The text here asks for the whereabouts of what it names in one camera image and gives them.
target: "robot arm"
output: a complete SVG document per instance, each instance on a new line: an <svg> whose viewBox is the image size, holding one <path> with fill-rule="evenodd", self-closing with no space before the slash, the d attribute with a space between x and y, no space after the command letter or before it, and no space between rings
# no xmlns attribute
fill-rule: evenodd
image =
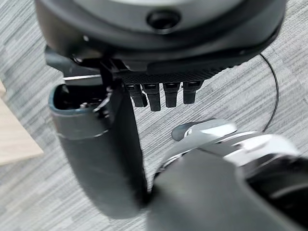
<svg viewBox="0 0 308 231"><path fill-rule="evenodd" d="M305 225L293 210L307 193L307 160L285 140L235 133L226 121L189 127L149 193L129 97L145 107L142 87L158 111L163 83L166 106L174 107L183 83L184 103L194 103L204 80L274 41L285 0L35 3L47 63L65 80L49 100L56 130L78 182L104 214L129 218L146 207L149 231L301 230L282 213ZM302 167L290 179L294 162Z"/></svg>

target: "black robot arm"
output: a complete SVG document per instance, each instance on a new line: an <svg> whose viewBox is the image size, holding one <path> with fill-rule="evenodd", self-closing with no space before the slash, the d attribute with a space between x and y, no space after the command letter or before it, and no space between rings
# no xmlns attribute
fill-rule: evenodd
<svg viewBox="0 0 308 231"><path fill-rule="evenodd" d="M107 98L102 91L102 85L60 85L52 91L49 107L87 196L107 216L129 218L148 196L135 116L121 81L113 83Z"/></svg>

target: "black wire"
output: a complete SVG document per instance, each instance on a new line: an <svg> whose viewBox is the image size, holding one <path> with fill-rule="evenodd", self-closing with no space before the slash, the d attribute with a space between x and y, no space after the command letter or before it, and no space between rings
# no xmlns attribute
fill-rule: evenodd
<svg viewBox="0 0 308 231"><path fill-rule="evenodd" d="M276 84L276 92L277 92L277 94L276 94L276 103L275 103L275 108L274 108L273 114L271 115L270 120L268 121L267 125L266 125L265 128L263 129L263 132L265 132L265 131L269 128L271 122L273 121L273 118L275 117L275 114L276 114L276 111L277 111L277 108L278 108L279 95L280 95L280 94L279 94L278 80L277 80L277 76L276 76L276 73L275 73L274 68L272 67L272 65L270 64L270 62L268 61L268 59L265 58L265 56L264 56L263 54L260 54L260 55L261 55L261 57L266 61L266 63L269 65L269 67L270 67L270 69L271 69L271 72L272 72L273 75L274 75L275 84Z"/></svg>

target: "gray carpet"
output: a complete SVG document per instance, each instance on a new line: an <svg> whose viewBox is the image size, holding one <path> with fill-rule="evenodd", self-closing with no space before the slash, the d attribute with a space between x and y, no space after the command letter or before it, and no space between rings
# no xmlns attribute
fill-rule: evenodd
<svg viewBox="0 0 308 231"><path fill-rule="evenodd" d="M44 63L44 39L32 0L0 0L0 79L5 101L44 150L40 158L0 167L2 231L143 230L144 218L110 220L85 197L54 134L47 97L62 82ZM289 0L279 38L264 52L279 78L281 103L268 132L291 139L308 153L308 1ZM179 123L224 118L240 130L262 130L274 107L275 85L260 57L204 83L194 105L158 113L136 109L146 173L151 177Z"/></svg>

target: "camera lens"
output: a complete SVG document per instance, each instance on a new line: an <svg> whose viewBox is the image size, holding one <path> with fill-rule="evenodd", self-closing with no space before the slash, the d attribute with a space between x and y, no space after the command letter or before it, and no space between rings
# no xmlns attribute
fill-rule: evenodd
<svg viewBox="0 0 308 231"><path fill-rule="evenodd" d="M180 15L174 11L155 11L150 13L147 23L158 33L168 33L180 22Z"/></svg>

